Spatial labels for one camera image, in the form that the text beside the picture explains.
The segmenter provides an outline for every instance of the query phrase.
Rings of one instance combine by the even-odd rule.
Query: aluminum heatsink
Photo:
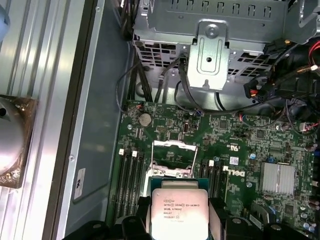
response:
[[[293,195],[295,168],[289,165],[263,162],[259,190],[273,194]]]

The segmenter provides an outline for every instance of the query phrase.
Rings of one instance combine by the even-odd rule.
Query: white connector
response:
[[[318,66],[317,65],[313,65],[313,66],[310,67],[310,69],[311,69],[311,71],[315,71],[315,70],[318,69]]]

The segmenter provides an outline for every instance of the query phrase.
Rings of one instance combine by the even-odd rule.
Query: green circuit board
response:
[[[142,114],[151,117],[147,126],[141,125]],[[270,122],[265,116],[247,115],[245,120],[255,125]],[[209,196],[222,198],[233,215],[248,217],[251,204],[257,203],[274,211],[278,222],[301,231],[306,219],[312,222],[315,218],[314,209],[308,205],[314,157],[305,150],[306,145],[315,142],[315,136],[282,131],[284,124],[279,121],[254,128],[245,126],[234,114],[196,116],[175,105],[145,102],[142,106],[137,101],[129,102],[128,114],[123,114],[118,131],[107,224],[135,213],[143,194],[153,141],[175,140],[197,146],[194,177],[208,178]],[[176,146],[155,146],[153,161],[170,169],[186,169],[192,165],[194,154]],[[295,168],[294,194],[261,191],[264,162]]]

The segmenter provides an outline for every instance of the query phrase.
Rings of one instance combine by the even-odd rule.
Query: heatsink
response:
[[[289,165],[263,162],[259,190],[262,192],[293,195],[295,188],[295,168]]]

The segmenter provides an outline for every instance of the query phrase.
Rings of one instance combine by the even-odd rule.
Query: motherboard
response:
[[[312,193],[315,136],[297,135],[282,121],[249,127],[241,120],[255,126],[271,122],[266,116],[214,116],[128,102],[118,131],[107,224],[135,214],[139,197],[150,194],[149,177],[192,177],[208,179],[209,197],[222,198],[230,214],[259,228],[255,208],[312,233],[319,210]]]

